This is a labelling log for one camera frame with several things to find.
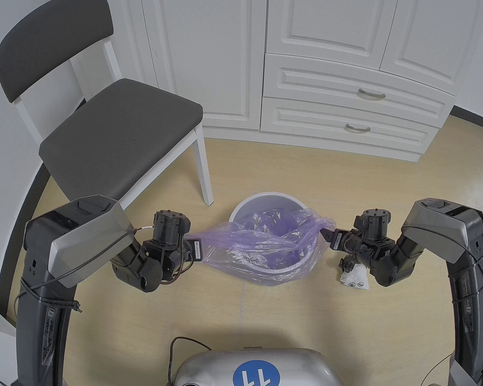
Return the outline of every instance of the white chair frame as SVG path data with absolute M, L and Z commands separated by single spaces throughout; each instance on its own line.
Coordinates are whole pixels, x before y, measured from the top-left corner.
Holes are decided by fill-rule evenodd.
M 103 52 L 108 62 L 109 71 L 114 80 L 122 78 L 118 61 L 111 44 L 109 37 L 102 40 Z M 35 142 L 40 145 L 43 141 L 43 137 L 39 133 L 36 125 L 32 121 L 30 114 L 25 108 L 24 103 L 21 100 L 21 96 L 13 102 L 14 106 L 19 112 L 22 120 L 24 121 L 27 129 L 34 138 Z M 209 168 L 207 166 L 206 157 L 206 145 L 204 144 L 204 133 L 202 131 L 202 123 L 199 123 L 192 131 L 190 131 L 172 150 L 170 150 L 163 158 L 161 158 L 156 164 L 154 164 L 131 188 L 120 198 L 120 205 L 125 209 L 131 204 L 138 195 L 150 185 L 156 177 L 158 177 L 164 169 L 166 169 L 171 162 L 178 158 L 182 152 L 184 152 L 189 146 L 193 145 L 193 153 L 195 155 L 195 164 L 197 165 L 197 171 L 199 174 L 200 187 L 202 189 L 202 197 L 204 202 L 210 206 L 213 203 L 213 191 L 211 189 L 211 180 L 209 175 Z

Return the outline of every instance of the wooden floor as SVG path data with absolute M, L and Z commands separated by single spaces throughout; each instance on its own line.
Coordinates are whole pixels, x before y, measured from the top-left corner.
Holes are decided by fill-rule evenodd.
M 240 201 L 261 191 L 295 196 L 341 228 L 352 227 L 364 209 L 388 209 L 393 239 L 418 199 L 444 198 L 483 210 L 483 128 L 451 116 L 418 163 L 217 139 L 207 139 L 206 149 L 213 205 L 202 202 L 188 150 L 129 206 L 135 227 L 151 225 L 157 210 L 171 209 L 189 217 L 192 232 L 201 231 L 227 221 Z M 66 201 L 51 179 L 36 215 Z M 143 230 L 137 238 L 150 235 Z M 65 380 L 164 385 L 169 344 L 188 336 L 214 350 L 311 348 L 328 358 L 347 385 L 418 386 L 454 348 L 444 261 L 425 251 L 409 279 L 383 288 L 371 276 L 365 291 L 341 285 L 340 258 L 329 251 L 307 278 L 273 288 L 196 264 L 175 284 L 150 294 L 122 283 L 106 265 L 77 288 L 83 313 L 71 318 Z M 200 350 L 176 344 L 174 368 Z M 447 373 L 446 361 L 425 384 L 447 384 Z

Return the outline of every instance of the trash bag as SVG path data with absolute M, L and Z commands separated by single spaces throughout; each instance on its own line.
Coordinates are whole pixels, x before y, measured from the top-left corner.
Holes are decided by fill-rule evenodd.
M 265 286 L 307 276 L 328 247 L 320 229 L 334 231 L 332 218 L 312 209 L 260 211 L 237 222 L 220 223 L 186 238 L 200 239 L 203 263 Z

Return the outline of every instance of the drawer handle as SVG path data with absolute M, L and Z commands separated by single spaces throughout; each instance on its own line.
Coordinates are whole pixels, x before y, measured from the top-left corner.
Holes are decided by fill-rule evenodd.
M 386 97 L 386 94 L 384 93 L 383 94 L 369 93 L 363 90 L 362 88 L 358 90 L 358 93 L 363 94 L 365 96 L 373 97 L 375 99 L 384 99 Z
M 353 127 L 349 123 L 345 125 L 346 130 L 354 130 L 360 133 L 365 133 L 370 131 L 370 127 L 367 127 L 366 129 L 359 129 L 358 127 Z

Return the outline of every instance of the robotic arm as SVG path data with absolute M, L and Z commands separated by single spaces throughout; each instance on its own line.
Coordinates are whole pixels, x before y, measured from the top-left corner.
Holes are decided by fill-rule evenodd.
M 361 263 L 390 286 L 411 275 L 424 248 L 447 262 L 453 296 L 456 345 L 449 386 L 483 385 L 483 213 L 440 199 L 415 202 L 394 242 L 386 237 L 390 212 L 366 210 L 354 229 L 323 229 L 331 248 L 348 255 L 340 267 Z
M 447 261 L 456 325 L 449 386 L 483 386 L 483 214 L 444 200 L 415 202 L 397 242 L 386 237 L 390 213 L 367 210 L 354 229 L 323 229 L 334 250 L 389 286 L 410 276 L 424 248 Z M 18 380 L 13 386 L 63 385 L 63 359 L 77 284 L 111 261 L 116 276 L 143 292 L 172 283 L 199 256 L 184 234 L 186 216 L 155 214 L 153 239 L 139 244 L 120 204 L 103 196 L 77 199 L 27 223 L 27 250 L 16 324 Z

